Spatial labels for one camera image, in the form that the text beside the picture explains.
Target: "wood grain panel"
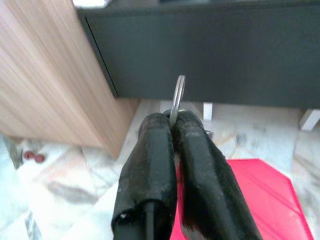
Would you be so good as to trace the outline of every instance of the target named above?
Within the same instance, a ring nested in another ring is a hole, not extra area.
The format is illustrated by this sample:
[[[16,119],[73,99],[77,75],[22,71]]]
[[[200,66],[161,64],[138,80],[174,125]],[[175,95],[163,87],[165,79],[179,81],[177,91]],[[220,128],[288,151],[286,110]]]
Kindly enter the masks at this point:
[[[1,132],[116,157],[137,105],[113,97],[71,0],[0,2]]]

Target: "tiled floor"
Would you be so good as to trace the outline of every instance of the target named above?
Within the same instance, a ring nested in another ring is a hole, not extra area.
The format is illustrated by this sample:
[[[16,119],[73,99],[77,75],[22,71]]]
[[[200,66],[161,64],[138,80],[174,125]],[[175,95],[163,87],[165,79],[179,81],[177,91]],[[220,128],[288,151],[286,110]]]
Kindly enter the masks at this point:
[[[23,159],[15,171],[1,140],[0,240],[111,240],[117,181],[137,141],[140,123],[168,106],[141,101],[117,160],[104,149],[43,143],[38,152],[46,155],[46,161]],[[182,105],[199,115],[200,106]],[[298,109],[217,104],[213,121],[204,122],[204,127],[214,133],[213,141],[228,159],[261,158],[289,176],[317,240],[320,126],[300,132],[301,116]],[[32,144],[23,149],[32,149]]]

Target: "black furniture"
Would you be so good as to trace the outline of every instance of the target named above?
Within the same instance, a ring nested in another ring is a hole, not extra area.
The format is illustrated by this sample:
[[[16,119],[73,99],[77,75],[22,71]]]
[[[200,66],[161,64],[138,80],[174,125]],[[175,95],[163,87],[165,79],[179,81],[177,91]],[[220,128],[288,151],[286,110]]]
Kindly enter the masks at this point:
[[[319,0],[113,0],[78,9],[117,97],[320,108]]]

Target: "red mat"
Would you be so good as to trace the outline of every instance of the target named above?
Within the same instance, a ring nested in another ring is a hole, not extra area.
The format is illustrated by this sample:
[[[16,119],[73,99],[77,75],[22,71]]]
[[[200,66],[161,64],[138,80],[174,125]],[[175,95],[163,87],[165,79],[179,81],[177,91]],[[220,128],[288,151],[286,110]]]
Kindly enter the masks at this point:
[[[263,240],[313,240],[289,178],[260,159],[229,160]],[[180,227],[182,188],[170,240],[186,240]]]

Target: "metal ring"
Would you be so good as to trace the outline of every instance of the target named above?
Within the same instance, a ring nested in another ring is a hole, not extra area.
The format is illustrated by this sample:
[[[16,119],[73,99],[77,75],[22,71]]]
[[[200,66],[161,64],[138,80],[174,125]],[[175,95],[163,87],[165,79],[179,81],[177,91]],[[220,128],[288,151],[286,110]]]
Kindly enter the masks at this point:
[[[175,91],[173,95],[173,104],[170,112],[170,118],[169,118],[169,123],[170,123],[170,128],[172,129],[174,125],[176,124],[177,117],[178,117],[178,110],[179,110],[179,105],[180,101],[184,95],[185,91],[185,76],[180,75],[178,77],[178,80],[176,81],[175,85]]]

